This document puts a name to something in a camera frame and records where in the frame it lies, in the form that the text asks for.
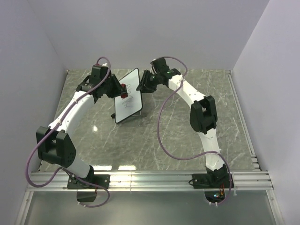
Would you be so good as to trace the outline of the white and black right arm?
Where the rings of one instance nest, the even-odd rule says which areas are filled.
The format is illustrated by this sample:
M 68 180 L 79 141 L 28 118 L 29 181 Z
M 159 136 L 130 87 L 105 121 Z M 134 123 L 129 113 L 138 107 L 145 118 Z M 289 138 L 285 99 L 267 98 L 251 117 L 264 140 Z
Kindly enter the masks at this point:
M 158 85 L 164 85 L 172 90 L 171 95 L 178 94 L 190 109 L 189 123 L 199 135 L 203 152 L 186 158 L 192 160 L 205 156 L 207 183 L 211 187 L 219 187 L 226 180 L 232 182 L 228 163 L 221 155 L 217 139 L 218 115 L 213 96 L 206 96 L 193 87 L 186 79 L 187 72 L 181 74 L 177 69 L 171 69 L 166 60 L 167 56 L 154 59 L 151 70 L 145 70 L 137 87 L 141 93 L 153 93 Z

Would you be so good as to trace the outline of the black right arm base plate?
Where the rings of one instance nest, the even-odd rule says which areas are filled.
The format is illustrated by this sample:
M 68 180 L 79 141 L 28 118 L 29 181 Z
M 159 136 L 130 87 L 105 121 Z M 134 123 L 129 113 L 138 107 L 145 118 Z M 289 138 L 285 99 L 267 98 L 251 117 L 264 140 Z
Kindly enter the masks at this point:
M 229 174 L 224 176 L 214 176 L 208 173 L 194 173 L 188 182 L 194 189 L 220 189 L 229 188 Z

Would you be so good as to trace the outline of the red and black eraser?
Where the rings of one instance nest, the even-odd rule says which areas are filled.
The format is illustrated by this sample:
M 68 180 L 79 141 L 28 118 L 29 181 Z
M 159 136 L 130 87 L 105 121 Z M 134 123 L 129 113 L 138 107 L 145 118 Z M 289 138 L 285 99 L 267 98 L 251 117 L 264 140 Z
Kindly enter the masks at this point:
M 121 95 L 120 95 L 120 97 L 122 98 L 122 99 L 125 99 L 125 98 L 127 98 L 128 97 L 128 93 L 127 93 L 127 88 L 126 88 L 126 84 L 121 84 Z

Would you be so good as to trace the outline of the small black-framed whiteboard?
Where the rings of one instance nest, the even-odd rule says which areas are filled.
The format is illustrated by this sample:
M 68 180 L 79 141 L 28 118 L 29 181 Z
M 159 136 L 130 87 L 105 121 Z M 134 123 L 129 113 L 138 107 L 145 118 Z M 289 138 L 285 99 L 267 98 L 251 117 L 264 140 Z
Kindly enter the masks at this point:
M 116 97 L 114 99 L 114 120 L 116 124 L 140 112 L 143 108 L 142 94 L 137 90 L 140 83 L 139 69 L 133 69 L 122 77 L 119 82 L 126 85 L 128 96 L 126 98 Z

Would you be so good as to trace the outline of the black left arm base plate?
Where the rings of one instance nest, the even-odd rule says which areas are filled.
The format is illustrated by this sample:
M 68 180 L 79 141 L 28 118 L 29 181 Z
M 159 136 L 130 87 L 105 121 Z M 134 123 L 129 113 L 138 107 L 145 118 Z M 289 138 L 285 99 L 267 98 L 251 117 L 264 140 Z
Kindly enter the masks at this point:
M 98 186 L 108 189 L 110 183 L 110 175 L 96 174 L 91 178 L 78 178 L 76 176 L 69 176 L 67 189 L 93 189 Z

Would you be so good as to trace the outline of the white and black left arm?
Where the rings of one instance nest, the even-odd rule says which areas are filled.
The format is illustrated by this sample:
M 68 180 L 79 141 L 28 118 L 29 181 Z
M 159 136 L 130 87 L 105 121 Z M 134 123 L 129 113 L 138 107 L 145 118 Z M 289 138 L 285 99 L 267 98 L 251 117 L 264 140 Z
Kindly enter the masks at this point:
M 128 97 L 125 84 L 111 73 L 108 65 L 95 64 L 91 74 L 76 88 L 75 93 L 55 121 L 37 130 L 38 157 L 49 164 L 67 170 L 83 188 L 95 183 L 94 169 L 80 159 L 72 142 L 72 136 L 87 111 L 103 95 L 109 98 Z

